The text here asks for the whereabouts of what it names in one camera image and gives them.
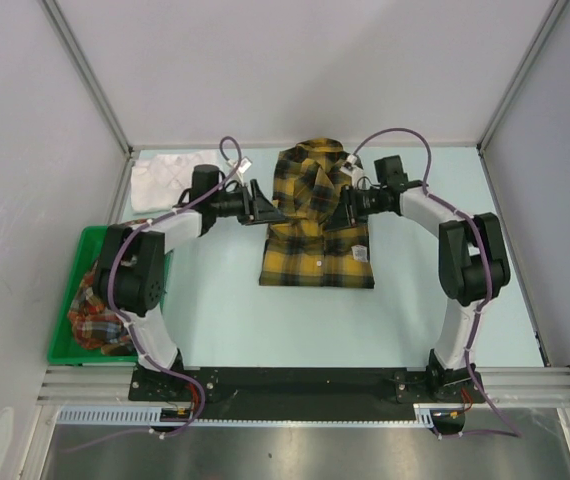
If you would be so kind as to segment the yellow plaid long sleeve shirt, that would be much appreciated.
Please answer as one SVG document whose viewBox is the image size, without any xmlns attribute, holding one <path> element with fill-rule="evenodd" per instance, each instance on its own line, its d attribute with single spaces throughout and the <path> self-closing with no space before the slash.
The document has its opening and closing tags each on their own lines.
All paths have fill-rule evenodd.
<svg viewBox="0 0 570 480">
<path fill-rule="evenodd" d="M 334 139 L 306 140 L 279 153 L 273 205 L 287 218 L 267 228 L 261 286 L 372 289 L 367 224 L 329 231 L 340 192 L 351 184 L 348 159 Z"/>
</svg>

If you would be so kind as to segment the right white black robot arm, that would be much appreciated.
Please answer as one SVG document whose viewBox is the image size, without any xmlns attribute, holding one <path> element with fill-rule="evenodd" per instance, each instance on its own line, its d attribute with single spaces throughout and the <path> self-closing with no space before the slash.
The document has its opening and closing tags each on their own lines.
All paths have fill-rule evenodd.
<svg viewBox="0 0 570 480">
<path fill-rule="evenodd" d="M 342 187 L 328 226 L 340 231 L 362 226 L 370 216 L 394 213 L 413 221 L 438 242 L 438 277 L 447 297 L 445 318 L 424 371 L 414 385 L 436 402 L 467 400 L 480 389 L 474 364 L 475 343 L 485 308 L 511 279 L 498 217 L 471 216 L 412 181 L 399 156 L 375 161 L 376 184 L 366 187 L 357 156 L 349 155 Z"/>
</svg>

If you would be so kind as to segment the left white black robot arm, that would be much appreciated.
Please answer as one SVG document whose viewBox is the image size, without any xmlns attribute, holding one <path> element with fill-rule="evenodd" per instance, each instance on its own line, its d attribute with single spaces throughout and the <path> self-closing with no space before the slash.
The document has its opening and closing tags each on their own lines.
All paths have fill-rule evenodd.
<svg viewBox="0 0 570 480">
<path fill-rule="evenodd" d="M 287 221 L 255 180 L 244 185 L 206 164 L 195 167 L 191 187 L 169 212 L 137 227 L 114 224 L 106 231 L 93 291 L 125 326 L 139 365 L 154 371 L 150 385 L 164 399 L 179 397 L 186 387 L 185 374 L 173 367 L 179 348 L 161 310 L 166 256 L 231 217 L 242 225 Z"/>
</svg>

